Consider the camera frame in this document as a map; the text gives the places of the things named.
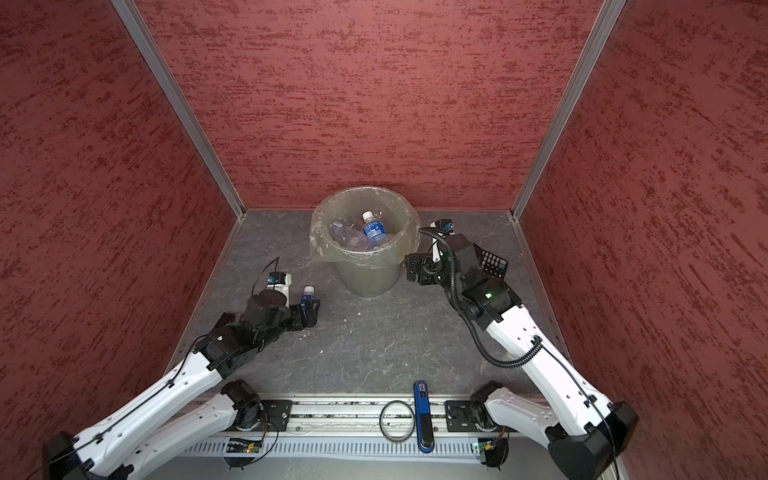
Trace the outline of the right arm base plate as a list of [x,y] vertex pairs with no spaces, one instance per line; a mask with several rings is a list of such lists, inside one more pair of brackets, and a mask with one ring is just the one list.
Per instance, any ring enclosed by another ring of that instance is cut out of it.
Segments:
[[444,402],[447,430],[451,433],[517,434],[510,427],[495,423],[485,404],[476,400],[446,400]]

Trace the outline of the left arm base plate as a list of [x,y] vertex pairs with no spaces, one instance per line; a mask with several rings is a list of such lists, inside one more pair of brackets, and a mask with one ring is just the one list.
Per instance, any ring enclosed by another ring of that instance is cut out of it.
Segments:
[[285,432],[293,402],[290,400],[260,400],[236,404],[234,421],[223,432],[263,434],[269,429]]

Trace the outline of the crushed blue label bottle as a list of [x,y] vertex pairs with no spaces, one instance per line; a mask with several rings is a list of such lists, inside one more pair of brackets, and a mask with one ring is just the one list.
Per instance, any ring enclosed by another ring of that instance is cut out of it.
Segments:
[[371,245],[375,247],[382,246],[390,240],[385,226],[372,211],[365,211],[362,214],[362,219],[364,222],[363,233]]

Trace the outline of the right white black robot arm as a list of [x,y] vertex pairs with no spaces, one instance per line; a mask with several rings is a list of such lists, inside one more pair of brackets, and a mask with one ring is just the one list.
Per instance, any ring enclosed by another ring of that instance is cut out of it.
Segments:
[[554,346],[504,280],[500,257],[445,229],[419,232],[432,250],[407,255],[409,280],[442,287],[481,356],[498,368],[521,369],[546,401],[489,382],[478,392],[482,411],[545,447],[569,479],[618,474],[639,421],[635,410],[603,394]]

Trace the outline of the clear crushed bottle white cap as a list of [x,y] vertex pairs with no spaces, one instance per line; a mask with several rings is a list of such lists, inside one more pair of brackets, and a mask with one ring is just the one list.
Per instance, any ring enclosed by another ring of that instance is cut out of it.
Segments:
[[347,224],[334,221],[328,226],[331,238],[342,248],[350,251],[368,251],[370,243],[366,235]]

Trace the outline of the blue label bottle white cap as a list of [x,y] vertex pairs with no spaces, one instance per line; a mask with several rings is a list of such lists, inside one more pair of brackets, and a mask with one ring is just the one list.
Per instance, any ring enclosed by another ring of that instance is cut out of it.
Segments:
[[304,328],[313,328],[318,321],[320,307],[319,299],[315,295],[315,287],[306,285],[299,299],[299,313]]

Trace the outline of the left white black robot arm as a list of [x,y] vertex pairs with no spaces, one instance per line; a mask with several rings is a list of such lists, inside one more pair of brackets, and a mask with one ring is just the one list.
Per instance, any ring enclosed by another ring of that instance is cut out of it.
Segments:
[[181,362],[105,419],[42,447],[45,479],[140,479],[189,446],[229,428],[266,430],[258,393],[231,375],[283,333],[316,325],[313,286],[290,304],[286,287],[248,299],[243,314],[225,312]]

